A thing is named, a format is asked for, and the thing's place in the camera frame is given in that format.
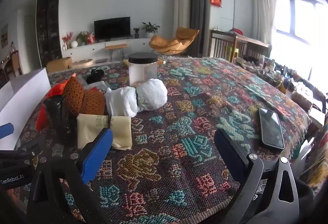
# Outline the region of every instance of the flat screen tv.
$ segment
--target flat screen tv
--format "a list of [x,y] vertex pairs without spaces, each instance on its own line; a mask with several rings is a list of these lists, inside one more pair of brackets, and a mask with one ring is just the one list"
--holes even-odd
[[131,35],[130,17],[113,18],[94,22],[96,40],[110,40]]

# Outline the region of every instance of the wooden railing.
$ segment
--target wooden railing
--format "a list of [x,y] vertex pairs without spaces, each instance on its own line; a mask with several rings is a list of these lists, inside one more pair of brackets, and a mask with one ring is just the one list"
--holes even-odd
[[261,41],[241,35],[211,30],[210,57],[224,58],[232,62],[235,49],[238,49],[238,57],[259,58],[260,55],[270,56],[271,46]]

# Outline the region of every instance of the beige folded paper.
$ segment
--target beige folded paper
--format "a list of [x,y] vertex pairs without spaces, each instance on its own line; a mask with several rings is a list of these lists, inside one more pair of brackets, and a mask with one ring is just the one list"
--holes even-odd
[[[92,142],[103,128],[108,128],[108,116],[79,114],[77,117],[77,147],[82,149]],[[127,150],[132,147],[131,118],[112,116],[113,148]]]

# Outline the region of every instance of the patterned tablecloth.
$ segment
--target patterned tablecloth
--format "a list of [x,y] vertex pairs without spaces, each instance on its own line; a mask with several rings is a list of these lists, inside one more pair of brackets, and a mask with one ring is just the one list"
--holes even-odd
[[[122,64],[97,67],[110,88],[127,86],[129,74]],[[76,69],[49,76],[50,84],[73,72],[84,78],[91,69]],[[260,146],[258,108],[278,113],[285,150],[303,141],[308,115],[292,100],[252,73],[222,59],[181,58],[158,68],[158,78],[168,89],[168,101],[158,110],[138,113],[132,119],[132,150],[111,151],[97,178],[89,183],[99,204],[113,223],[198,223],[224,209],[236,193],[233,181],[213,143],[217,128],[224,128],[247,152],[276,160]],[[35,138],[36,108],[21,134],[22,142]],[[45,129],[52,155],[67,155],[75,148],[59,144],[53,129]],[[65,196],[81,218],[67,182]],[[27,203],[29,186],[15,193]]]

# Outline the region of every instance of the black jar lid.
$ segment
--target black jar lid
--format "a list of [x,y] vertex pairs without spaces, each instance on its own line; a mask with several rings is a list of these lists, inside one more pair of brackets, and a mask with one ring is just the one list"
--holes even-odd
[[153,52],[136,52],[129,55],[129,62],[134,64],[149,64],[157,62],[158,55]]

